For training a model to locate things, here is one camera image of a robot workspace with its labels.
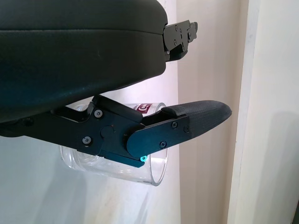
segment label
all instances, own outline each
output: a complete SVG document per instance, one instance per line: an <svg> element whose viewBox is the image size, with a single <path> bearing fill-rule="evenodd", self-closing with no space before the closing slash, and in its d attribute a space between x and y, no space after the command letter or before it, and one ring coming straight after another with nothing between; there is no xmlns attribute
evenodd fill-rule
<svg viewBox="0 0 299 224"><path fill-rule="evenodd" d="M150 106L153 104L140 104L136 105L138 107L134 107L134 110L139 111L140 113L148 113Z"/></svg>

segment beige wall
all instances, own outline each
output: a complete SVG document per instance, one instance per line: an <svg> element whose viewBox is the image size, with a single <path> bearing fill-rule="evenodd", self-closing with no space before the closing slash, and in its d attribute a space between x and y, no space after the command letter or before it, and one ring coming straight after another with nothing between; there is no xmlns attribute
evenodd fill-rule
<svg viewBox="0 0 299 224"><path fill-rule="evenodd" d="M242 74L238 47L244 46L245 31L240 31L241 6L241 0L177 0L178 21L199 23L197 39L178 62L179 103L212 99L233 110L224 124L180 146L182 224L220 224L227 219L232 172L228 161L234 157L231 136L236 132Z"/></svg>
<svg viewBox="0 0 299 224"><path fill-rule="evenodd" d="M260 3L230 224L289 224L299 198L299 1Z"/></svg>

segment transparent cup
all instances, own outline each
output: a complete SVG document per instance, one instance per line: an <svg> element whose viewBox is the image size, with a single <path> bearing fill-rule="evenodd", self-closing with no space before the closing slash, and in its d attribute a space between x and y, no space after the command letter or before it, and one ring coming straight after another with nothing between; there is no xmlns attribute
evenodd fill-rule
<svg viewBox="0 0 299 224"><path fill-rule="evenodd" d="M165 107L163 103L155 104L129 104L127 105L144 116L148 116ZM74 109L83 111L87 105L78 105ZM163 180L169 149L148 155L145 164L140 167L132 167L119 162L107 160L103 157L78 152L76 149L60 147L60 153L65 164L75 170L92 172L99 175L110 176L118 179L139 182L158 186Z"/></svg>

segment teal light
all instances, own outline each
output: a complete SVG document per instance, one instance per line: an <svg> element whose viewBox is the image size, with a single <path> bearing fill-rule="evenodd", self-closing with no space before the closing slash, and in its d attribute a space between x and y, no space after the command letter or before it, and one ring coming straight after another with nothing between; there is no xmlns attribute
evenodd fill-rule
<svg viewBox="0 0 299 224"><path fill-rule="evenodd" d="M141 162L145 162L148 159L148 157L145 155L143 157L140 157L140 161Z"/></svg>

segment screw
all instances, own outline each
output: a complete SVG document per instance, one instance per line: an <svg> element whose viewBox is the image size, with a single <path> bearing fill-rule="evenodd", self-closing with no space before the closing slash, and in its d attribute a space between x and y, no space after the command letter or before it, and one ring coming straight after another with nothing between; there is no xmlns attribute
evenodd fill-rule
<svg viewBox="0 0 299 224"><path fill-rule="evenodd" d="M92 139L91 139L91 137L86 136L86 137L84 137L84 138L82 139L82 142L83 142L84 145L88 145L89 143L92 142Z"/></svg>
<svg viewBox="0 0 299 224"><path fill-rule="evenodd" d="M188 133L189 131L190 131L190 128L189 128L188 125L186 125L186 126L184 127L184 132Z"/></svg>
<svg viewBox="0 0 299 224"><path fill-rule="evenodd" d="M173 122L173 123L171 124L171 127L172 127L173 129L176 129L176 128L178 127L177 122Z"/></svg>
<svg viewBox="0 0 299 224"><path fill-rule="evenodd" d="M140 157L140 161L141 162L145 162L148 159L148 157L145 155L143 157Z"/></svg>
<svg viewBox="0 0 299 224"><path fill-rule="evenodd" d="M95 116L96 118L100 118L100 117L102 117L102 116L103 116L103 111L101 111L101 110L96 110L96 111L94 112L94 116Z"/></svg>
<svg viewBox="0 0 299 224"><path fill-rule="evenodd" d="M165 147L166 147L166 141L161 141L160 148L165 148Z"/></svg>

